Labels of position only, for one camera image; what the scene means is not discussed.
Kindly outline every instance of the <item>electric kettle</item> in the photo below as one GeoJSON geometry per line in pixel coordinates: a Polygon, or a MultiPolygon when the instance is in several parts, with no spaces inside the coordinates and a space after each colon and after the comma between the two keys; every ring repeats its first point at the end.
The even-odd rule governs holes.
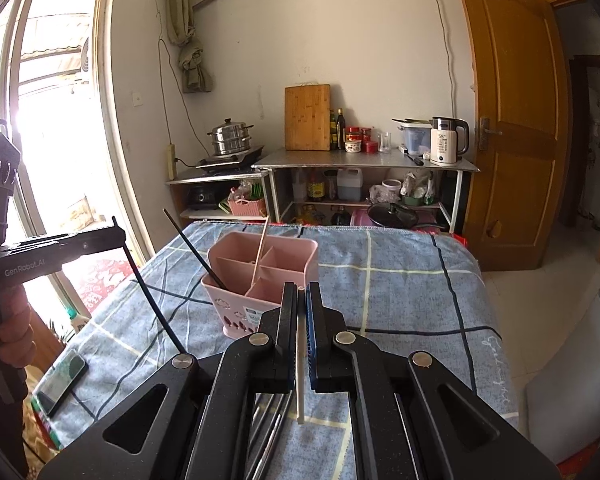
{"type": "Polygon", "coordinates": [[[458,161],[458,155],[469,150],[469,125],[466,121],[447,117],[434,117],[431,125],[431,162],[452,166],[458,161]],[[458,128],[464,131],[462,150],[458,150],[458,128]]]}

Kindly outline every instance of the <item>silver screw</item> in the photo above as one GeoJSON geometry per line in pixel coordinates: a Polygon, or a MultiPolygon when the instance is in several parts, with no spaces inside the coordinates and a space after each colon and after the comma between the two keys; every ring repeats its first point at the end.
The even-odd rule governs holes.
{"type": "Polygon", "coordinates": [[[413,355],[413,364],[422,368],[429,368],[433,364],[433,357],[426,352],[418,352],[413,355]]]}
{"type": "Polygon", "coordinates": [[[193,357],[189,354],[178,354],[171,360],[171,365],[178,370],[189,368],[193,364],[193,357]]]}
{"type": "Polygon", "coordinates": [[[254,346],[263,346],[269,342],[269,336],[263,332],[256,332],[249,336],[249,343],[254,346]]]}
{"type": "Polygon", "coordinates": [[[336,341],[341,345],[350,345],[356,340],[356,335],[351,332],[338,332],[336,341]]]}

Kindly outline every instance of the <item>refrigerator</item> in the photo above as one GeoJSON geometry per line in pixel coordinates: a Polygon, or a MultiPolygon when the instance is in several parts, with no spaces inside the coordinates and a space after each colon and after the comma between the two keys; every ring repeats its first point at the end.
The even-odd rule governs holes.
{"type": "Polygon", "coordinates": [[[556,464],[600,437],[600,290],[526,402],[529,440],[556,464]]]}

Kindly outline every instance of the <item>triangular cutout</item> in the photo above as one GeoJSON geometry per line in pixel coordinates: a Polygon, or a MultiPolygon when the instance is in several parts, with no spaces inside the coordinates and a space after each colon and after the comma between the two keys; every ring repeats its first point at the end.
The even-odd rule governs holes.
{"type": "Polygon", "coordinates": [[[498,437],[500,434],[498,430],[474,410],[451,386],[440,384],[438,394],[460,444],[467,451],[474,451],[498,437]]]}
{"type": "Polygon", "coordinates": [[[104,440],[129,453],[140,453],[155,416],[167,395],[167,390],[164,384],[156,384],[142,396],[142,399],[104,430],[102,433],[104,440]]]}

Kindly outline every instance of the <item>cutting board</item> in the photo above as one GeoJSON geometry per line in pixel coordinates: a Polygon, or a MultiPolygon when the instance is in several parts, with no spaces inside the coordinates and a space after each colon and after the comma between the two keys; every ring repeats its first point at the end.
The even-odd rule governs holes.
{"type": "Polygon", "coordinates": [[[285,148],[330,149],[330,85],[285,88],[285,148]]]}

